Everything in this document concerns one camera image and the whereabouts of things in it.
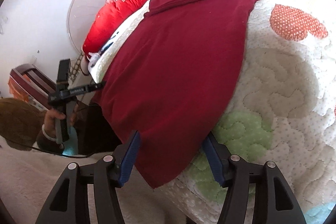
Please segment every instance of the white wall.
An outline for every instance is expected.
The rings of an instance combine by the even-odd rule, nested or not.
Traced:
[[[0,92],[9,96],[12,68],[31,63],[56,79],[58,62],[76,58],[67,33],[67,13],[72,0],[5,0],[0,7]]]

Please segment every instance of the blue gripper pad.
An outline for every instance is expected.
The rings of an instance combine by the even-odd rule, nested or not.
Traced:
[[[223,176],[223,165],[209,136],[207,136],[203,141],[202,148],[205,155],[207,156],[215,181],[217,181],[222,186],[225,182]]]
[[[129,180],[135,160],[137,159],[139,148],[140,133],[137,131],[133,134],[133,139],[130,141],[128,149],[120,164],[120,176],[118,183],[121,187]]]

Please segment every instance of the black cable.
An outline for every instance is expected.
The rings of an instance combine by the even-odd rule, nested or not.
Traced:
[[[25,145],[25,144],[22,144],[22,143],[18,143],[18,142],[15,142],[15,141],[12,141],[12,140],[9,140],[8,138],[5,138],[3,137],[5,140],[9,141],[9,142],[12,142],[12,143],[15,143],[17,145],[20,145],[20,146],[23,146],[25,148],[30,148],[30,149],[33,149],[33,150],[36,150],[36,151],[40,151],[40,152],[44,152],[44,153],[48,153],[48,154],[52,154],[52,155],[57,155],[57,156],[62,156],[62,157],[66,157],[66,158],[71,158],[71,159],[84,159],[84,158],[88,158],[88,157],[91,157],[93,154],[95,153],[98,153],[98,149],[95,150],[95,152],[92,152],[86,156],[68,156],[68,155],[63,155],[63,154],[60,154],[60,153],[56,153],[56,152],[50,152],[50,151],[47,151],[47,150],[43,150],[43,149],[40,149],[40,148],[36,148],[36,147],[33,147],[33,146],[30,146],[30,145]]]
[[[82,110],[85,110],[85,109],[87,109],[87,108],[89,108],[89,107],[93,107],[93,106],[97,107],[97,105],[95,105],[95,104],[93,104],[93,105],[88,105],[88,106],[83,107],[83,108],[81,108],[81,109],[79,109],[79,110],[77,110],[76,112],[73,112],[73,113],[80,112],[80,111],[82,111]],[[9,141],[9,142],[12,142],[12,143],[15,143],[15,144],[17,144],[17,145],[23,146],[23,147],[25,147],[25,148],[30,148],[30,149],[33,149],[33,150],[36,150],[36,151],[40,151],[40,152],[44,152],[44,153],[48,153],[48,154],[52,154],[52,155],[57,155],[57,156],[62,156],[62,157],[66,157],[66,158],[71,158],[71,159],[85,159],[85,158],[91,157],[93,154],[98,153],[99,148],[102,147],[102,146],[104,145],[104,143],[103,143],[102,145],[100,145],[100,146],[98,147],[97,150],[95,150],[95,151],[92,152],[92,153],[89,153],[89,154],[86,155],[86,156],[68,156],[68,155],[63,155],[63,154],[60,154],[60,153],[50,152],[50,151],[47,151],[47,150],[44,150],[44,149],[36,148],[36,147],[30,146],[30,145],[25,145],[25,144],[22,144],[22,143],[18,143],[18,142],[9,140],[8,138],[5,138],[5,137],[3,137],[3,138],[4,138],[5,140]]]

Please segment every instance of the person's hand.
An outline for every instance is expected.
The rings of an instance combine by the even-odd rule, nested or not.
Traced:
[[[65,118],[65,114],[56,109],[48,110],[44,117],[44,131],[46,134],[51,138],[56,138],[55,119],[64,120]]]

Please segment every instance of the white quilted blanket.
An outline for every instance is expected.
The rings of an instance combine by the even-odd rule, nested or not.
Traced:
[[[148,3],[118,39],[120,46],[146,11]],[[308,224],[323,223],[336,201],[335,14],[335,0],[258,1],[236,91],[213,130],[231,153],[276,162]],[[117,51],[107,51],[97,64],[98,81]],[[216,223],[225,190],[201,152],[161,188],[197,223]],[[252,205],[253,189],[247,220]]]

